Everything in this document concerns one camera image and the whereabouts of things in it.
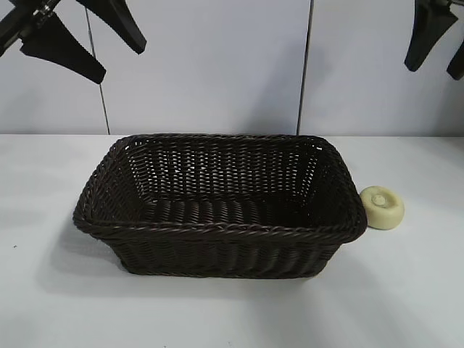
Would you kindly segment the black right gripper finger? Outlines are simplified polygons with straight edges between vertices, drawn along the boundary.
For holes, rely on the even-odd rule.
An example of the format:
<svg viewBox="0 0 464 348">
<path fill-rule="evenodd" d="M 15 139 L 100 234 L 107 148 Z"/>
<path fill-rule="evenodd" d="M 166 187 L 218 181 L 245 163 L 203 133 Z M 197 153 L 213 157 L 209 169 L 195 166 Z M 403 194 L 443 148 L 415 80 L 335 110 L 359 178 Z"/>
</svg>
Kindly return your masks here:
<svg viewBox="0 0 464 348">
<path fill-rule="evenodd" d="M 447 73 L 454 80 L 460 80 L 464 76 L 464 47 L 461 46 L 455 53 L 447 67 Z"/>
<path fill-rule="evenodd" d="M 459 1 L 415 0 L 410 44 L 405 57 L 409 71 L 417 71 L 439 39 L 457 22 L 451 11 Z"/>
</svg>

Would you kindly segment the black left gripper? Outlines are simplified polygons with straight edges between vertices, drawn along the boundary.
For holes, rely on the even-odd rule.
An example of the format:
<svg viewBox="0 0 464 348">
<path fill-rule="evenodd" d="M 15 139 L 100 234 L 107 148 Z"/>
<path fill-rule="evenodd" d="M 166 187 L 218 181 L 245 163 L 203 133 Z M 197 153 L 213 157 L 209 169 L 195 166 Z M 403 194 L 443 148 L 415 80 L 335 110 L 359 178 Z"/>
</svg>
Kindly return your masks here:
<svg viewBox="0 0 464 348">
<path fill-rule="evenodd" d="M 94 83 L 100 84 L 105 68 L 66 28 L 55 7 L 60 0 L 10 1 L 14 8 L 1 20 L 1 55 L 18 39 L 20 51 L 66 67 Z M 146 48 L 146 39 L 133 19 L 125 0 L 78 0 L 113 29 L 137 54 Z"/>
</svg>

